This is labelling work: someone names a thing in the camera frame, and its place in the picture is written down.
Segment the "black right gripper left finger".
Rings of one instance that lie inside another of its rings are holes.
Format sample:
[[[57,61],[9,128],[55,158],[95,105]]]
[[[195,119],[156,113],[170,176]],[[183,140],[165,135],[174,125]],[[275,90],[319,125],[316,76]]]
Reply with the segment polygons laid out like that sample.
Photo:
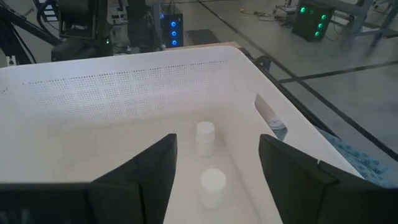
[[[164,222],[177,168],[177,135],[168,134],[90,183],[96,223]]]

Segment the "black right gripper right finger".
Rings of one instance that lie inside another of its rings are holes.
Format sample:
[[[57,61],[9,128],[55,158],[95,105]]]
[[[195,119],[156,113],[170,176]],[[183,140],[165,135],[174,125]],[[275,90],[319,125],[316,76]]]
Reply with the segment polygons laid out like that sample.
[[[343,171],[268,135],[262,171],[283,223],[397,223],[397,189]]]

